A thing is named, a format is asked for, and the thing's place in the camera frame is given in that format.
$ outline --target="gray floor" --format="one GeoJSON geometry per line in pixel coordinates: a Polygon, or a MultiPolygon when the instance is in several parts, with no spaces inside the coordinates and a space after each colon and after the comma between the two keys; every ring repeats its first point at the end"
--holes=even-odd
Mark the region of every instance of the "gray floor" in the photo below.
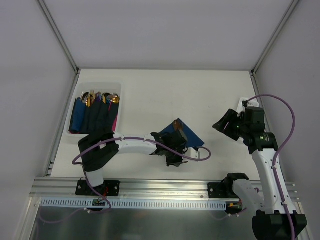
{"type": "MultiPolygon", "coordinates": [[[[65,218],[75,208],[43,207],[47,221],[65,218]]],[[[225,220],[224,212],[201,210],[113,209],[76,213],[58,224],[36,220],[32,240],[255,240],[249,212],[225,220]]]]}

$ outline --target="perforated metal strip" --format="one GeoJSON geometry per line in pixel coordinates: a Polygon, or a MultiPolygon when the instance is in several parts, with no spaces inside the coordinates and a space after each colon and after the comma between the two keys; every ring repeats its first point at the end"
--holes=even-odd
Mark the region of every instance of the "perforated metal strip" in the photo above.
{"type": "MultiPolygon", "coordinates": [[[[101,208],[93,206],[94,198],[65,198],[65,197],[43,197],[43,207],[65,207],[65,208],[101,208]]],[[[114,209],[163,209],[163,210],[209,210],[225,211],[226,202],[216,200],[145,200],[145,199],[109,199],[114,209]]]]}

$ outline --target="white tray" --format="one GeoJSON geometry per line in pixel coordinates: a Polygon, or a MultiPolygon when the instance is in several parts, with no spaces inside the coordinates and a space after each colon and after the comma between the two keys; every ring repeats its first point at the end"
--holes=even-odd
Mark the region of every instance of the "white tray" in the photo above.
{"type": "Polygon", "coordinates": [[[71,115],[72,111],[74,109],[74,104],[76,98],[81,97],[82,92],[89,92],[90,90],[94,90],[95,93],[101,92],[103,93],[110,93],[110,94],[118,94],[120,97],[120,103],[119,103],[119,110],[118,110],[118,115],[117,115],[117,124],[115,127],[115,131],[117,132],[119,128],[119,120],[121,117],[121,108],[122,108],[122,101],[121,101],[121,96],[122,96],[122,84],[120,82],[115,82],[115,81],[97,81],[97,82],[80,82],[75,86],[72,100],[69,106],[68,114],[66,116],[66,121],[64,124],[64,131],[63,134],[65,134],[68,137],[73,137],[73,138],[84,138],[87,136],[87,134],[71,134],[69,132],[69,127],[70,127],[70,121],[71,121],[71,115]]]}

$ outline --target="white wall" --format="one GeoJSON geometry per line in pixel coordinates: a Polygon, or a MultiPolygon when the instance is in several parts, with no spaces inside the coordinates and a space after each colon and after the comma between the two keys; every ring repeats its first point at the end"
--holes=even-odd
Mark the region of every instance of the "white wall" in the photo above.
{"type": "Polygon", "coordinates": [[[46,0],[79,67],[251,70],[292,0],[46,0]]]}
{"type": "MultiPolygon", "coordinates": [[[[287,180],[297,182],[314,239],[320,239],[320,1],[302,0],[257,73],[260,93],[287,100],[296,114],[296,130],[281,154],[287,180]]],[[[264,99],[278,143],[291,127],[281,103],[264,99]]]]}
{"type": "Polygon", "coordinates": [[[0,1],[0,235],[14,237],[73,71],[35,0],[0,1]]]}

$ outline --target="blue cloth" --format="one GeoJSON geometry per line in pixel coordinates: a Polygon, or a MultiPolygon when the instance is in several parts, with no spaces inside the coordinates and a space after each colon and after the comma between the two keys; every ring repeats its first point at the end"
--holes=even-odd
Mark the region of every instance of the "blue cloth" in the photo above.
{"type": "MultiPolygon", "coordinates": [[[[178,118],[177,121],[179,123],[183,123],[182,131],[188,138],[188,141],[186,142],[187,148],[201,147],[205,144],[180,118],[178,118]]],[[[174,131],[174,125],[171,123],[165,129],[163,129],[161,133],[173,133],[174,131]]]]}
{"type": "Polygon", "coordinates": [[[85,117],[86,104],[77,98],[74,102],[73,113],[71,116],[71,126],[69,131],[80,132],[85,117]]]}

